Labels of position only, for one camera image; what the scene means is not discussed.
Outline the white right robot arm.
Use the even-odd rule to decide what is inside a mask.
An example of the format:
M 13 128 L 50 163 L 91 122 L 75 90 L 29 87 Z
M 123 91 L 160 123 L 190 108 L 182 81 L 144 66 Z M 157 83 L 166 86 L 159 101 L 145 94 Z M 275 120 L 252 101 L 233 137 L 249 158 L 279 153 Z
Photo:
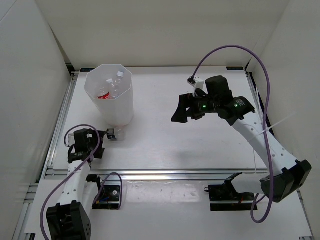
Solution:
M 263 194 L 275 203 L 299 189 L 312 166 L 299 161 L 265 128 L 255 107 L 243 96 L 234 97 L 225 77 L 218 75 L 202 80 L 190 77 L 192 93 L 179 96 L 171 121 L 185 124 L 206 114 L 217 114 L 240 133 L 262 159 L 269 173 L 257 177 L 235 173 L 218 187 L 219 199 L 236 200 L 244 193 Z

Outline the red label red cap bottle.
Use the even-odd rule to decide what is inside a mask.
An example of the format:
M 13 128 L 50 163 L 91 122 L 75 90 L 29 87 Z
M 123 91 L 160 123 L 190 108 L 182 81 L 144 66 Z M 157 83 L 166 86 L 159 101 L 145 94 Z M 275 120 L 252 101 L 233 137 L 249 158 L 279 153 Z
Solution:
M 107 86 L 102 86 L 97 90 L 97 98 L 98 99 L 108 99 L 110 97 L 110 90 Z

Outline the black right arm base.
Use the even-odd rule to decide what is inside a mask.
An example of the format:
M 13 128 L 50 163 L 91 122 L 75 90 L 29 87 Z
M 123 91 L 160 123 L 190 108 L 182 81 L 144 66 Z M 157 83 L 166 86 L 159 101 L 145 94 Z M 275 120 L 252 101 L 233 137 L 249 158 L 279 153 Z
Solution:
M 255 195 L 253 193 L 231 193 L 224 184 L 208 185 L 203 189 L 209 194 L 211 212 L 250 211 Z

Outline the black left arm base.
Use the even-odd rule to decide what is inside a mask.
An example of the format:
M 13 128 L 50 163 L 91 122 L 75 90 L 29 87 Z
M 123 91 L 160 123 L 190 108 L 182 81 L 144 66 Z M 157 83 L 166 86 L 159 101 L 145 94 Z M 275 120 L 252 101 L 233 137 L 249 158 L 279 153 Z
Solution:
M 123 184 L 103 185 L 98 199 L 93 203 L 93 210 L 120 210 L 123 198 Z

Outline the blue label clear bottle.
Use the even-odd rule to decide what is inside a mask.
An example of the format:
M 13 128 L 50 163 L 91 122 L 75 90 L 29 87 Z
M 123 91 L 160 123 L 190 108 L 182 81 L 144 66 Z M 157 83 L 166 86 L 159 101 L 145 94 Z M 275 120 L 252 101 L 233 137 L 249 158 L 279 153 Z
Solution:
M 106 83 L 108 84 L 110 97 L 116 99 L 119 95 L 119 85 L 112 78 L 108 79 Z

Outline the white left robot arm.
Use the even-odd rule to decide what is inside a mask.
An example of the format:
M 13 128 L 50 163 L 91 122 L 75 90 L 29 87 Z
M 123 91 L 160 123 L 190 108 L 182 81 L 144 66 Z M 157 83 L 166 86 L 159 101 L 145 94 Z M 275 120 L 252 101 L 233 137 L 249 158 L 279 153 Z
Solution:
M 41 209 L 46 218 L 50 237 L 53 240 L 89 240 L 92 225 L 89 218 L 94 200 L 100 200 L 105 194 L 101 179 L 90 174 L 94 159 L 104 154 L 105 130 L 96 130 L 87 124 L 77 125 L 64 136 L 68 148 L 68 173 L 58 186 L 62 193 L 55 206 Z

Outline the black label black cap bottle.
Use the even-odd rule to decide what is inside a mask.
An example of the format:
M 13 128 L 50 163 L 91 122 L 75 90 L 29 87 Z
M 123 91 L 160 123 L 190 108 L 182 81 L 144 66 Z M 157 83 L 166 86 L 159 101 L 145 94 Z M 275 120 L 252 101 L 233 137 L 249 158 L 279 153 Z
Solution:
M 125 130 L 121 127 L 108 128 L 106 138 L 110 141 L 123 141 L 125 139 Z

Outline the clear bottle white cap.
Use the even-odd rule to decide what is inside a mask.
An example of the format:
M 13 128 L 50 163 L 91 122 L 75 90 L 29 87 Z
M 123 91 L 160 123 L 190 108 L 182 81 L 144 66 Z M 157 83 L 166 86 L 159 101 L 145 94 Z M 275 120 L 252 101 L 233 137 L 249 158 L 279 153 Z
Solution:
M 124 73 L 117 72 L 116 77 L 112 80 L 112 97 L 116 99 L 121 94 L 121 83 L 124 77 Z

